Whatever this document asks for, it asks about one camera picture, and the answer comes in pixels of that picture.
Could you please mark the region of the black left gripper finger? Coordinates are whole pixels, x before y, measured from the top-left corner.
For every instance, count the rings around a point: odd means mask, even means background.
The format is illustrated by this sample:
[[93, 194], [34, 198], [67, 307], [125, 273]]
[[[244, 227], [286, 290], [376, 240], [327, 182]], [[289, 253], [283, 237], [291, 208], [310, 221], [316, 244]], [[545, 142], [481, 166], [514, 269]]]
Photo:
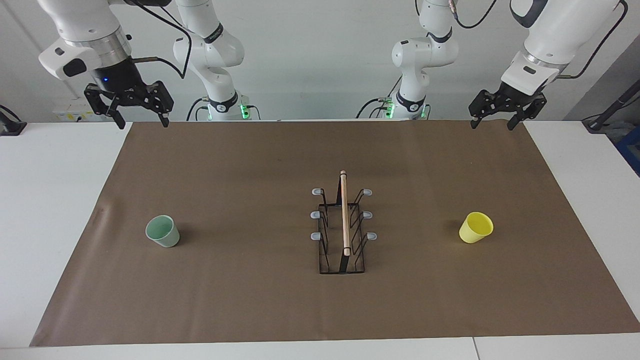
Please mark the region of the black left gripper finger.
[[499, 92], [492, 93], [483, 89], [471, 101], [468, 111], [471, 116], [470, 126], [476, 129], [485, 117], [503, 111], [503, 96]]
[[546, 104], [546, 96], [535, 96], [533, 101], [527, 105], [526, 108], [521, 107], [521, 105], [517, 105], [514, 116], [512, 116], [512, 118], [507, 122], [507, 129], [512, 131], [519, 125], [519, 123], [525, 120], [535, 119]]

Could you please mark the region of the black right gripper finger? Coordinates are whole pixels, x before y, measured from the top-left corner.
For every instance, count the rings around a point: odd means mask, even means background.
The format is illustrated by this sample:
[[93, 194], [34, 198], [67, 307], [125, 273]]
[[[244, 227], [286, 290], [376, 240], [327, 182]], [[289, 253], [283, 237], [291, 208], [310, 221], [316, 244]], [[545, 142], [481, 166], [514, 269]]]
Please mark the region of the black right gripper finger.
[[161, 80], [145, 87], [145, 107], [157, 114], [163, 128], [169, 127], [170, 113], [174, 108], [174, 100]]
[[118, 110], [121, 104], [118, 93], [106, 91], [97, 84], [87, 84], [84, 95], [94, 114], [111, 118], [120, 130], [125, 128], [126, 121]]

